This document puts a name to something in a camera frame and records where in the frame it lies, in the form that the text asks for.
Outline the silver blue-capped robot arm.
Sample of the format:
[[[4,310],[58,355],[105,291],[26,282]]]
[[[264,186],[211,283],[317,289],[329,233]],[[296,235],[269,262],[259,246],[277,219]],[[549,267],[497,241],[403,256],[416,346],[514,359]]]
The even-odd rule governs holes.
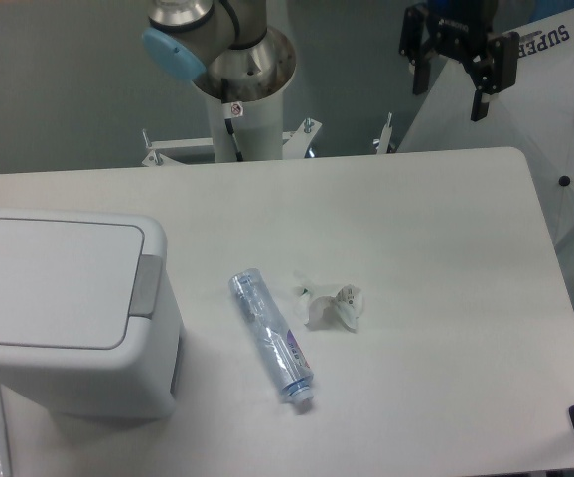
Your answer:
[[[471,118],[516,83],[520,37],[497,34],[495,1],[421,1],[404,11],[399,54],[413,74],[412,92],[427,91],[431,61],[462,65],[475,89]],[[293,76],[295,54],[267,23],[264,1],[153,1],[142,42],[168,75],[222,102],[264,99]]]

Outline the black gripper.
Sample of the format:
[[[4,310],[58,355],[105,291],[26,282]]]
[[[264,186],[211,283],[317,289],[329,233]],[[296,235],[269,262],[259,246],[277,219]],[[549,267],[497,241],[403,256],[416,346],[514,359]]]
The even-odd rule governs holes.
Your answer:
[[[431,60],[443,56],[472,64],[471,120],[485,118],[489,97],[515,85],[520,34],[491,35],[495,1],[426,1],[405,9],[399,54],[413,73],[413,94],[428,90]],[[423,39],[427,28],[428,38]]]

